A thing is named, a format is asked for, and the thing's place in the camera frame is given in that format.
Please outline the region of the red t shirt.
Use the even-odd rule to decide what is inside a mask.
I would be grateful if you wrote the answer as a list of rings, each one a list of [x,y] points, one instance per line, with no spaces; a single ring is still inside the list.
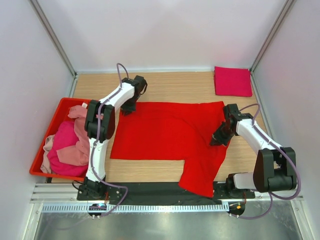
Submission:
[[[222,101],[207,103],[138,102],[120,114],[110,157],[118,160],[184,161],[178,185],[211,198],[227,147],[211,146],[225,120]]]

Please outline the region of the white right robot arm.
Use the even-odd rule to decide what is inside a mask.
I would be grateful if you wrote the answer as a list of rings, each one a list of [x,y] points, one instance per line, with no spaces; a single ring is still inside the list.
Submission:
[[[256,115],[243,113],[237,104],[223,107],[224,121],[212,134],[211,146],[227,146],[232,137],[242,137],[256,154],[252,172],[232,173],[226,179],[225,192],[237,198],[244,189],[269,193],[281,200],[292,200],[301,191],[296,153],[268,136],[256,121]]]

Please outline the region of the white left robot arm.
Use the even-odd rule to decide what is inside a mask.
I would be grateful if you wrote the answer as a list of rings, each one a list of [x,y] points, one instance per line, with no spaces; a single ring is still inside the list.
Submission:
[[[125,115],[136,110],[137,100],[147,90],[142,76],[125,77],[119,86],[100,100],[91,100],[87,108],[84,130],[89,139],[89,164],[83,183],[78,188],[79,201],[101,200],[108,191],[105,161],[107,147],[116,130],[116,111]]]

